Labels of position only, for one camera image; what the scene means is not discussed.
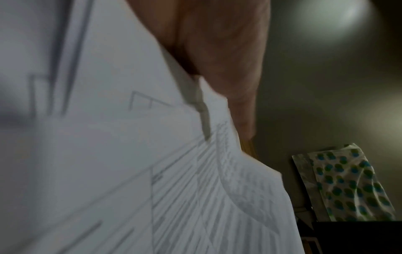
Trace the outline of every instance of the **hand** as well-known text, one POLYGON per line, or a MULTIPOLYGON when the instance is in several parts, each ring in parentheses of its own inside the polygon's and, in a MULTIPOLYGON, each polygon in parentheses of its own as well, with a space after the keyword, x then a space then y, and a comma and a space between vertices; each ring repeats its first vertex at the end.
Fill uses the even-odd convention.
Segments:
POLYGON ((255 134, 255 99, 270 0, 127 0, 189 74, 227 97, 240 138, 255 134))

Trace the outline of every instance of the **polka dot fabric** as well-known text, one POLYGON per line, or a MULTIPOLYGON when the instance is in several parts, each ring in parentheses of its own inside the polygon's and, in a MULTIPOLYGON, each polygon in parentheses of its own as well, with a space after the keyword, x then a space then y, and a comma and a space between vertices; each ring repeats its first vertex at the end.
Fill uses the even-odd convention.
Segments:
POLYGON ((391 202, 357 145, 308 155, 332 221, 395 220, 391 202))

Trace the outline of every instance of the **finger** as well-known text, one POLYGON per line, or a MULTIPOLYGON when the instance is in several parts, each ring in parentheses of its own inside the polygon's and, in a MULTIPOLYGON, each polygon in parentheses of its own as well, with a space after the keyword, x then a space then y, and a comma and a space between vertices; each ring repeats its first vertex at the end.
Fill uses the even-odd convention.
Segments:
POLYGON ((239 137, 250 140, 255 135, 255 99, 253 93, 241 99, 228 99, 228 107, 239 137))

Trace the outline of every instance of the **wall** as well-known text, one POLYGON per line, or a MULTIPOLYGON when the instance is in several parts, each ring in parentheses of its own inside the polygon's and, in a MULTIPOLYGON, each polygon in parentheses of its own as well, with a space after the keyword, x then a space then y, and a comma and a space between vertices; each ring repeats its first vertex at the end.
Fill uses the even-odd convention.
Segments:
POLYGON ((392 4, 273 0, 254 139, 306 204, 291 155, 354 142, 402 219, 402 53, 392 4))

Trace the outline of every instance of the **paper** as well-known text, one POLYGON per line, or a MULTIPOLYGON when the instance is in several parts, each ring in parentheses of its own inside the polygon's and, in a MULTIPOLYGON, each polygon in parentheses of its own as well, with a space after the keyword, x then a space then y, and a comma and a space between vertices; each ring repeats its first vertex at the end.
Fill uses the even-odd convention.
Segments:
POLYGON ((303 253, 280 174, 240 151, 226 100, 123 0, 80 4, 76 68, 55 75, 74 79, 38 82, 37 113, 1 122, 0 253, 303 253))

